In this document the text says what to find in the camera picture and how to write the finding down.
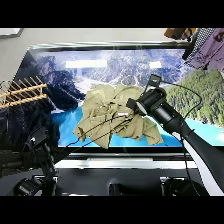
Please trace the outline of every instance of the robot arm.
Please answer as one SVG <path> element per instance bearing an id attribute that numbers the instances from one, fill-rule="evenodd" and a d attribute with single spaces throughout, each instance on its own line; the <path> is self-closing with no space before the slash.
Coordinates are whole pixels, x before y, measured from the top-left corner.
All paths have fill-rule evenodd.
<path id="1" fill-rule="evenodd" d="M 184 146 L 197 164 L 208 193 L 224 196 L 224 153 L 199 137 L 186 122 L 182 123 L 183 117 L 166 102 L 165 90 L 159 87 L 149 90 L 137 101 L 129 99 L 127 107 L 141 115 L 151 116 L 178 140 L 182 135 Z"/>

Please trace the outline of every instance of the turquoise water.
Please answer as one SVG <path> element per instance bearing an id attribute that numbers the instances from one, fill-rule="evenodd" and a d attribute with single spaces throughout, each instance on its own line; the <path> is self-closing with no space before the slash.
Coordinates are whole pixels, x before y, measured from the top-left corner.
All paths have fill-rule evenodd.
<path id="1" fill-rule="evenodd" d="M 70 142 L 75 142 L 78 138 L 72 133 L 74 128 L 77 126 L 79 121 L 82 119 L 82 107 L 78 107 L 75 110 L 66 111 L 63 113 L 53 114 L 53 121 L 59 122 L 59 130 L 60 130 L 60 140 L 59 146 L 66 146 Z M 201 136 L 204 140 L 210 143 L 213 146 L 223 146 L 224 141 L 218 138 L 221 132 L 224 132 L 224 128 L 218 128 L 209 124 L 202 124 L 198 121 L 194 121 L 191 119 L 186 119 L 188 125 L 191 129 L 195 129 L 195 132 Z M 164 143 L 157 144 L 153 146 L 181 146 L 180 142 L 176 140 L 173 136 L 165 132 L 162 127 L 159 127 L 159 131 L 163 137 Z M 78 142 L 72 146 L 82 146 L 86 143 L 90 142 L 89 139 L 86 139 L 85 142 Z M 94 142 L 89 144 L 88 146 L 98 146 Z M 110 146 L 138 146 L 144 147 L 148 146 L 148 142 L 145 136 L 142 137 L 141 141 L 136 141 L 131 138 L 121 138 L 116 134 L 112 136 Z"/>

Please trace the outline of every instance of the wooden drying rack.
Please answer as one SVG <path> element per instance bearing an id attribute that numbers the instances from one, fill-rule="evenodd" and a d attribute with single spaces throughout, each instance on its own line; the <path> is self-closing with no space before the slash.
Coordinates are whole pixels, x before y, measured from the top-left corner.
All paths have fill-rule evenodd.
<path id="1" fill-rule="evenodd" d="M 30 77 L 30 81 L 26 78 L 24 78 L 24 81 L 19 80 L 25 88 L 22 88 L 15 81 L 3 83 L 0 89 L 0 109 L 47 98 L 47 94 L 43 94 L 43 88 L 47 88 L 47 84 L 44 84 L 37 76 L 36 78 L 41 83 L 40 85 L 38 85 L 32 77 Z"/>

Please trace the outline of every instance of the landscape image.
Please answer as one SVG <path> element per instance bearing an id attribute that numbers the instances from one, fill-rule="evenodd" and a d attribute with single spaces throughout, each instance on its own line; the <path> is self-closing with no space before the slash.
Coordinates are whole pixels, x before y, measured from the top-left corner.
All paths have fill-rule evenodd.
<path id="1" fill-rule="evenodd" d="M 151 74 L 199 93 L 203 103 L 192 111 L 186 121 L 208 143 L 223 146 L 224 80 L 217 71 L 194 71 L 186 67 L 182 60 L 184 51 L 139 49 L 39 52 L 24 58 L 25 69 L 20 69 L 17 76 L 32 73 L 48 84 L 49 98 L 55 107 L 53 119 L 59 123 L 60 128 L 59 146 L 66 146 L 77 140 L 72 131 L 82 118 L 82 104 L 87 91 L 105 84 L 114 87 L 118 84 L 135 85 L 144 89 Z M 87 66 L 80 66 L 80 61 L 86 62 Z M 102 62 L 102 65 L 89 66 L 91 61 Z M 161 66 L 152 67 L 151 62 L 159 62 Z M 183 116 L 199 102 L 198 97 L 186 89 L 162 83 L 160 87 L 165 88 L 168 103 Z M 158 128 L 164 143 L 153 146 L 181 146 L 179 141 L 159 125 Z M 82 146 L 88 142 L 89 139 L 73 146 Z M 148 143 L 144 136 L 141 141 L 136 141 L 114 134 L 110 146 L 146 147 Z"/>

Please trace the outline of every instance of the khaki garment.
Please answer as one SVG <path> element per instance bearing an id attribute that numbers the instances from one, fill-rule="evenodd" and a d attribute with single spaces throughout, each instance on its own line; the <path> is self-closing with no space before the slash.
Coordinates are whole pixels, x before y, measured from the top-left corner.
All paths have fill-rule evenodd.
<path id="1" fill-rule="evenodd" d="M 113 133 L 138 141 L 141 140 L 142 135 L 145 135 L 150 145 L 162 143 L 163 139 L 157 125 L 149 118 L 142 118 L 126 107 L 129 98 L 138 99 L 141 93 L 139 87 L 121 84 L 115 89 L 110 85 L 101 85 L 88 91 L 82 107 L 83 118 L 73 133 L 82 142 L 89 137 L 106 149 L 109 147 Z"/>

